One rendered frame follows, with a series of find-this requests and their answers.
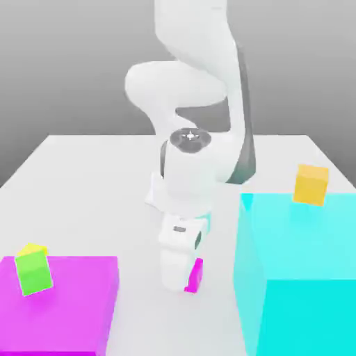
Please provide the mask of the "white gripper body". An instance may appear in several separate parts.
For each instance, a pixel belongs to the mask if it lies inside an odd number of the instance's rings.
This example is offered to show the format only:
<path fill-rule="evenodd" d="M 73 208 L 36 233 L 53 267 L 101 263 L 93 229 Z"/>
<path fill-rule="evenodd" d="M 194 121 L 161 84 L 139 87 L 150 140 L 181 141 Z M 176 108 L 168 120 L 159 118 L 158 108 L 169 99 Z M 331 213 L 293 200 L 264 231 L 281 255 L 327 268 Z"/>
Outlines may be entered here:
<path fill-rule="evenodd" d="M 193 253 L 162 249 L 160 252 L 161 281 L 170 291 L 183 291 L 197 256 Z"/>

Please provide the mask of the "small magenta cube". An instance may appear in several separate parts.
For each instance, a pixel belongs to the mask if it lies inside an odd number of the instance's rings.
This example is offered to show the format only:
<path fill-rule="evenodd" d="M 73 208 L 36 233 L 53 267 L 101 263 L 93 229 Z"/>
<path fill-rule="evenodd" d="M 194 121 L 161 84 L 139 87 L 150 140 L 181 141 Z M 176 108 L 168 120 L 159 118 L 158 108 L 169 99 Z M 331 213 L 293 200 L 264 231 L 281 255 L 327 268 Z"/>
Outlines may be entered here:
<path fill-rule="evenodd" d="M 188 279 L 188 285 L 184 288 L 185 292 L 197 293 L 203 276 L 203 259 L 197 258 L 193 265 Z"/>

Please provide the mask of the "small green cube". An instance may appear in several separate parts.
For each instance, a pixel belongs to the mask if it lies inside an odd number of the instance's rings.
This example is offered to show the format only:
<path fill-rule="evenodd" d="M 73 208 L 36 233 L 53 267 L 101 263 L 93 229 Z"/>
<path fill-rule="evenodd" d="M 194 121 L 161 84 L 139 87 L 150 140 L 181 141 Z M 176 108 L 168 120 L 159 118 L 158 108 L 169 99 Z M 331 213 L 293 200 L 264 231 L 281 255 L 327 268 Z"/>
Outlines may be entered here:
<path fill-rule="evenodd" d="M 49 263 L 43 250 L 15 257 L 15 266 L 23 296 L 53 287 Z"/>

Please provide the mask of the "small yellow cube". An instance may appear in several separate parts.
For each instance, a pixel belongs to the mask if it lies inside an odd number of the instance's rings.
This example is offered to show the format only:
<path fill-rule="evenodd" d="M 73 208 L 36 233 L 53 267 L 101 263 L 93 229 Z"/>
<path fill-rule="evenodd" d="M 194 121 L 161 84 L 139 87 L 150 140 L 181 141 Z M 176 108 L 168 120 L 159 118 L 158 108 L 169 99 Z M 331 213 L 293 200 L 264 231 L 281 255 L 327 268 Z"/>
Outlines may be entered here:
<path fill-rule="evenodd" d="M 34 243 L 27 243 L 18 253 L 17 256 L 24 256 L 34 252 L 44 252 L 45 255 L 48 254 L 48 249 L 46 246 L 38 245 Z"/>

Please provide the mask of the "small orange cube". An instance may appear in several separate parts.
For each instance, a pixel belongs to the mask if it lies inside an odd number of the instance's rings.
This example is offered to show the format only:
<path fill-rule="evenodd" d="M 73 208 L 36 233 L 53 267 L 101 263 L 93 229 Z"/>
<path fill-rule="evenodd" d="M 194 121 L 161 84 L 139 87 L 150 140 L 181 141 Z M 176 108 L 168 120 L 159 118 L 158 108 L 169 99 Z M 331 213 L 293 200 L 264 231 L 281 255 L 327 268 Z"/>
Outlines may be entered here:
<path fill-rule="evenodd" d="M 300 164 L 298 166 L 293 201 L 315 206 L 323 206 L 329 170 L 324 167 Z"/>

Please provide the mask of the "large magenta box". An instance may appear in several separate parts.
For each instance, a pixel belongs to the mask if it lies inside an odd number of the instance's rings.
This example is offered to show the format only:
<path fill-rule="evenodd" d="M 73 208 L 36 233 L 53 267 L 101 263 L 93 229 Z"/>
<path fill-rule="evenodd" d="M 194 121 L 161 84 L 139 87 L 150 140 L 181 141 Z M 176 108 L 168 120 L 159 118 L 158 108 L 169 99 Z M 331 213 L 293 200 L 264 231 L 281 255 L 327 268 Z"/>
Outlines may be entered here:
<path fill-rule="evenodd" d="M 13 257 L 0 261 L 0 356 L 106 356 L 117 257 L 55 257 L 53 287 L 23 296 Z"/>

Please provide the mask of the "large cyan box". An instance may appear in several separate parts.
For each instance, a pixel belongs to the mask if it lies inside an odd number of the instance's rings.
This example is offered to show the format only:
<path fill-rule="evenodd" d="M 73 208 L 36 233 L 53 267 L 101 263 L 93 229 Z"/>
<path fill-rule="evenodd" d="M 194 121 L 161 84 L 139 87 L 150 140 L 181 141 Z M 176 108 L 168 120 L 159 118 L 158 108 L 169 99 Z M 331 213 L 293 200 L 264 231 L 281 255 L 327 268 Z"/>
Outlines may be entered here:
<path fill-rule="evenodd" d="M 356 193 L 244 193 L 234 291 L 247 356 L 356 356 Z"/>

